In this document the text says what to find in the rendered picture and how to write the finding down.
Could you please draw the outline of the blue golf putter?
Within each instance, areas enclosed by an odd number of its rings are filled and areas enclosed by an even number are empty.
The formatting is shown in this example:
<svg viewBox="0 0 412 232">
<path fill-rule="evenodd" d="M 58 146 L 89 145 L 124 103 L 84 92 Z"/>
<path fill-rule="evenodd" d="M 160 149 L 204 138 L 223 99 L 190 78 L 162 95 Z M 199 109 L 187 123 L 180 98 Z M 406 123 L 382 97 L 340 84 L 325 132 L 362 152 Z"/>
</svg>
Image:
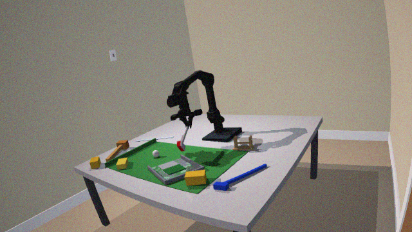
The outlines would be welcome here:
<svg viewBox="0 0 412 232">
<path fill-rule="evenodd" d="M 267 167 L 266 164 L 261 165 L 260 167 L 254 168 L 254 169 L 252 169 L 252 170 L 250 170 L 250 171 L 248 171 L 244 174 L 241 174 L 240 176 L 234 177 L 233 179 L 226 180 L 225 182 L 215 182 L 213 184 L 213 189 L 226 191 L 227 189 L 229 189 L 229 184 L 232 184 L 233 182 L 236 182 L 236 181 L 238 181 L 238 180 L 240 180 L 244 177 L 247 177 L 247 176 L 249 176 L 249 175 L 251 175 L 251 174 L 253 174 L 253 173 L 255 173 L 255 172 L 257 172 L 261 169 L 264 169 L 265 167 Z"/>
</svg>

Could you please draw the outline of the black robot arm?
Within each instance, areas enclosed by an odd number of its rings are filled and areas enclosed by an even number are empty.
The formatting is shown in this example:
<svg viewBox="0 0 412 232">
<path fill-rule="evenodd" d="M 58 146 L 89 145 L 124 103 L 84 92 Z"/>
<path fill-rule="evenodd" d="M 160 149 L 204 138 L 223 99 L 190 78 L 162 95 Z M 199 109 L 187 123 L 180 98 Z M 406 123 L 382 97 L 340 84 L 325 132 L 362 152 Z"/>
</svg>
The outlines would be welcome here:
<svg viewBox="0 0 412 232">
<path fill-rule="evenodd" d="M 179 104 L 184 104 L 188 102 L 187 95 L 189 92 L 186 89 L 192 84 L 195 80 L 201 80 L 202 84 L 206 89 L 207 100 L 209 105 L 209 111 L 207 112 L 207 118 L 210 123 L 214 123 L 214 132 L 213 133 L 221 133 L 225 130 L 223 128 L 222 122 L 225 121 L 225 118 L 220 115 L 220 111 L 216 107 L 216 101 L 214 96 L 214 75 L 212 73 L 204 72 L 202 70 L 195 71 L 192 73 L 188 78 L 183 81 L 177 82 L 174 84 L 173 92 L 171 96 L 167 98 L 167 105 L 168 107 L 172 108 Z M 188 113 L 190 113 L 189 107 L 186 105 L 184 108 L 180 108 L 178 110 L 178 116 L 186 117 Z"/>
</svg>

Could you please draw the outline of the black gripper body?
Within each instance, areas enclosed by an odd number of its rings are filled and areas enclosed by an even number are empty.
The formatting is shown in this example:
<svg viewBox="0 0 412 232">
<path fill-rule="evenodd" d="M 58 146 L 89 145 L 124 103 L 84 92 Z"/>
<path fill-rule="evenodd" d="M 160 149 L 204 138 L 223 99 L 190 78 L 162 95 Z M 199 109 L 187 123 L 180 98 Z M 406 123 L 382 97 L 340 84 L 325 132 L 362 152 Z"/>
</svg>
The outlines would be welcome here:
<svg viewBox="0 0 412 232">
<path fill-rule="evenodd" d="M 184 103 L 184 104 L 179 104 L 179 108 L 184 108 L 186 105 L 189 107 L 189 103 L 188 103 L 188 102 L 186 102 L 186 103 Z M 202 110 L 199 109 L 199 110 L 194 110 L 193 112 L 188 113 L 187 116 L 193 117 L 193 116 L 201 115 L 202 113 L 203 113 Z M 178 114 L 174 114 L 174 115 L 171 116 L 171 120 L 172 120 L 172 121 L 176 120 L 176 118 L 179 118 Z M 184 118 L 185 118 L 185 117 L 181 117 L 181 118 L 179 118 L 179 119 L 184 119 Z"/>
</svg>

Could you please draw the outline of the white golf ball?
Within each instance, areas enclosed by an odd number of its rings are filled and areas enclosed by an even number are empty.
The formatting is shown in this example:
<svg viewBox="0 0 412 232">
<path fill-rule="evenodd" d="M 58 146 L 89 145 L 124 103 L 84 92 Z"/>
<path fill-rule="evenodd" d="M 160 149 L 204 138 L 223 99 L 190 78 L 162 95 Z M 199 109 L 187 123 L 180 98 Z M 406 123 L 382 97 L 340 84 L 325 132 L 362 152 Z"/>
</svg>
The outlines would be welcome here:
<svg viewBox="0 0 412 232">
<path fill-rule="evenodd" d="M 154 155 L 154 157 L 159 157 L 160 152 L 158 150 L 154 150 L 153 155 Z"/>
</svg>

